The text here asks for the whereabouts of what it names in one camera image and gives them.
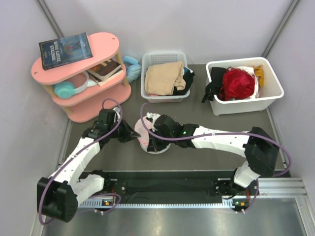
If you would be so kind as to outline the pink white mesh laundry bag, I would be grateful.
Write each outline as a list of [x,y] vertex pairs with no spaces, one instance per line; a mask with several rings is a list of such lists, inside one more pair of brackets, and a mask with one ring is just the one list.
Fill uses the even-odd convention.
[[135,124],[134,130],[141,135],[141,137],[138,138],[138,141],[140,143],[141,148],[145,152],[147,152],[147,146],[149,144],[150,134],[145,129],[144,125],[142,124],[142,121],[144,121],[144,124],[145,124],[145,116],[137,121],[137,123]]

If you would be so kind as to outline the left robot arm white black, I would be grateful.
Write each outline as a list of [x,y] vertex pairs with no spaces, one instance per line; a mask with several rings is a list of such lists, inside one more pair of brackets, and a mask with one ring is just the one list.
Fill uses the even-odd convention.
[[101,171],[79,177],[89,162],[112,138],[126,143],[140,137],[121,115],[118,107],[101,109],[98,119],[84,131],[66,161],[49,177],[37,183],[37,212],[52,219],[69,222],[78,207],[95,193],[106,195],[112,184]]

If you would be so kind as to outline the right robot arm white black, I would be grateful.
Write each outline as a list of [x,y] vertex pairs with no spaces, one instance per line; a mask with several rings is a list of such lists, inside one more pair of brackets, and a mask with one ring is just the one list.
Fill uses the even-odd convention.
[[150,138],[165,146],[175,144],[181,148],[209,148],[244,157],[245,162],[234,171],[230,182],[219,188],[223,195],[240,195],[259,177],[274,175],[279,147],[262,128],[227,132],[197,124],[180,125],[167,115],[152,113],[148,113],[141,122]]

